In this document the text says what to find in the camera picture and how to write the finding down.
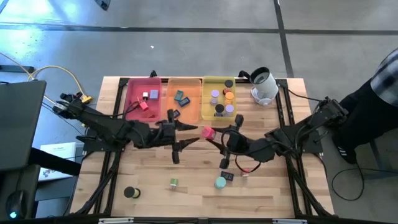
plastic bin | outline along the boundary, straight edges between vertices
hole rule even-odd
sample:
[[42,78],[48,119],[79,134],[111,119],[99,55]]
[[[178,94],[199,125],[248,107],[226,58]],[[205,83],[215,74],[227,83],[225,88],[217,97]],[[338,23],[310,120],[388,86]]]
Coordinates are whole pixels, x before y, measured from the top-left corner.
[[[232,105],[234,106],[234,111],[232,116],[222,116],[216,117],[214,113],[216,112],[215,107],[216,105],[210,104],[211,100],[211,91],[218,90],[220,95],[218,97],[218,103],[224,106],[225,103],[225,96],[223,94],[223,90],[225,88],[225,81],[231,80],[233,82],[233,86],[230,88],[231,92],[234,94],[234,98],[232,100]],[[236,116],[236,95],[235,95],[235,78],[234,77],[203,77],[203,93],[202,93],[202,100],[201,100],[201,117],[204,120],[209,121],[233,121]]]
[[[184,107],[174,99],[177,90],[183,91],[182,98],[188,97],[190,103]],[[197,78],[169,78],[166,93],[165,113],[169,109],[178,110],[181,115],[176,118],[183,123],[194,124],[200,118],[201,80]]]
[[148,99],[146,101],[148,108],[153,112],[154,117],[148,118],[147,114],[145,114],[144,111],[140,107],[138,107],[137,109],[126,115],[127,120],[137,119],[143,122],[152,122],[161,119],[162,80],[158,77],[131,78],[128,82],[124,111],[126,112],[127,109],[129,109],[129,105],[137,101],[137,97],[140,101],[143,101],[142,94],[144,92],[148,92],[149,96],[151,90],[158,91],[157,100]]

person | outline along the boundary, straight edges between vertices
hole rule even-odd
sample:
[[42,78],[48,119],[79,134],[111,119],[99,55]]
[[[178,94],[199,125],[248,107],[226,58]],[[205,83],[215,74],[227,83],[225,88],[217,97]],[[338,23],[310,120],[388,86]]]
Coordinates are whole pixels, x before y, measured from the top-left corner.
[[340,105],[348,110],[332,140],[340,156],[356,164],[355,148],[398,128],[398,49],[379,65],[374,76]]

desk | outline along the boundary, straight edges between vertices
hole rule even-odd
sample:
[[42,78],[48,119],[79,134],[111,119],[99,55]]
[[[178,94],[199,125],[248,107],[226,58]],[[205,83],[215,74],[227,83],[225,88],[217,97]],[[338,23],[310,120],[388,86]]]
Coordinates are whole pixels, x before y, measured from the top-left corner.
[[[120,77],[104,77],[96,109],[112,114]],[[289,88],[299,95],[307,95],[301,78],[287,79]],[[249,138],[263,138],[264,133],[279,127],[276,102],[271,105],[255,104],[250,84],[237,84],[237,112],[244,116],[240,131]],[[167,84],[163,83],[162,97],[165,98]],[[126,89],[123,92],[123,111]],[[291,95],[295,121],[310,115],[308,100]],[[177,138],[197,137],[203,126],[225,127],[231,123],[200,120],[196,130],[178,133]],[[87,157],[82,165],[71,212],[77,211],[89,199],[100,179],[104,153],[95,152]],[[222,190],[214,188],[214,181],[220,175],[221,160],[219,150],[201,139],[180,153],[180,164],[174,165],[171,147],[134,149],[128,145],[122,154],[118,180],[114,195],[112,216],[130,217],[222,217],[222,218],[288,218],[294,217],[290,196],[287,169],[283,157],[262,164],[249,177],[240,177],[234,162],[229,172],[236,174],[232,182]],[[257,162],[248,157],[239,157],[243,167],[254,167]],[[333,213],[325,171],[321,162],[311,154],[303,155],[303,164],[308,187],[319,202]],[[179,180],[176,191],[169,189],[170,179]],[[126,198],[123,190],[127,186],[138,187],[142,191],[139,199]],[[298,188],[300,208],[304,211],[301,191]],[[104,190],[101,211],[108,196]]]

orange bin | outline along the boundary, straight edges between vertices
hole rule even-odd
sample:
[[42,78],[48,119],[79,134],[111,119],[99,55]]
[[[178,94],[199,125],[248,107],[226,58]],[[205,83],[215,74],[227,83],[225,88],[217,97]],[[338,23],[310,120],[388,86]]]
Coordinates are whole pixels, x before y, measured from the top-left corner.
[[[178,101],[174,99],[177,90],[183,91],[182,99],[188,97],[191,101],[189,104],[181,107]],[[187,124],[198,122],[200,117],[200,101],[201,101],[201,80],[197,78],[169,78],[166,93],[167,110],[178,110],[181,115],[177,118],[179,121]]]

concrete floor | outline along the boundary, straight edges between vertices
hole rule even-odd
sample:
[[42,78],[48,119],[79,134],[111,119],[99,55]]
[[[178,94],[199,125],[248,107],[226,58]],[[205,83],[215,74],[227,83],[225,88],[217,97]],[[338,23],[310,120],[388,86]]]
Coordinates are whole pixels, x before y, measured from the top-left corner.
[[[398,46],[396,0],[279,2],[285,29],[392,30],[393,35],[287,34],[293,75],[305,79],[311,97],[341,100],[372,77],[380,61]],[[9,0],[0,13],[0,25],[25,23],[278,29],[273,0],[111,1],[106,12],[94,1]],[[36,68],[68,68],[77,75],[86,93],[94,97],[98,96],[105,75],[148,75],[156,70],[160,76],[236,76],[240,70],[251,72],[267,66],[275,77],[287,76],[278,33],[87,32],[0,27],[0,52]],[[0,64],[11,63],[0,58]],[[53,99],[61,92],[78,90],[74,81],[60,70],[44,71],[39,78],[47,81],[46,93]],[[0,80],[21,82],[26,75],[2,73]],[[77,122],[71,124],[83,131]],[[74,141],[77,134],[61,119],[42,110],[34,146]],[[377,144],[396,157],[397,144],[392,138],[377,140]],[[339,170],[350,166],[338,157],[330,139],[324,139],[323,147],[330,182]],[[360,146],[357,152],[361,167],[374,167],[368,146]],[[367,180],[363,196],[354,202],[344,201],[331,191],[335,212],[345,218],[396,222],[397,184],[395,177]],[[359,175],[344,174],[335,185],[344,196],[356,194]]]

